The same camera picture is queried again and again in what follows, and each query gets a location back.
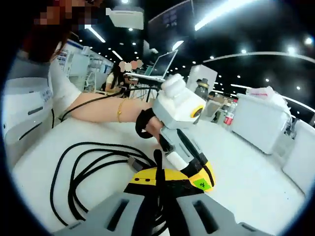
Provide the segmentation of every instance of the laptop screen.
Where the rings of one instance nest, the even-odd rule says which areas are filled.
[[[150,76],[161,76],[164,78],[169,66],[171,65],[177,50],[160,56],[154,64]]]

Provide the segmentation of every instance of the gold bracelet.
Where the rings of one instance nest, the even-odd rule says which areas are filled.
[[[126,99],[128,99],[128,98],[124,98],[124,99],[122,100],[122,102],[121,102],[120,105],[119,105],[118,111],[117,111],[117,119],[118,119],[118,122],[119,122],[119,123],[121,123],[121,121],[120,121],[120,114],[122,113],[122,112],[121,112],[122,105],[123,105],[123,103],[124,103],[124,101],[125,101]]]

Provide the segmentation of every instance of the black wristband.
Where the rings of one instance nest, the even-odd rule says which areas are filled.
[[[147,124],[149,123],[149,120],[152,117],[155,117],[155,114],[154,114],[152,108],[149,108],[149,109],[147,109],[145,111],[142,110],[140,115],[137,118],[137,121],[136,121],[136,132],[143,139],[149,139],[149,138],[153,137],[153,135],[150,134],[147,131],[142,132],[142,130],[146,128]]]

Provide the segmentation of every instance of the laptop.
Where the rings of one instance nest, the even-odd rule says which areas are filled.
[[[170,53],[166,53],[162,56],[159,56],[156,60],[154,66],[149,75],[140,75],[135,73],[126,73],[128,76],[133,76],[137,78],[143,78],[148,80],[154,80],[158,82],[164,82],[165,75],[167,73],[168,68],[170,67],[173,59],[175,58],[178,50],[172,51]]]

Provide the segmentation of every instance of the green sticker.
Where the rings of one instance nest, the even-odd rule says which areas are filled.
[[[193,182],[197,188],[200,188],[201,190],[208,190],[209,188],[211,188],[210,185],[208,185],[207,181],[204,178],[198,179],[196,181]]]

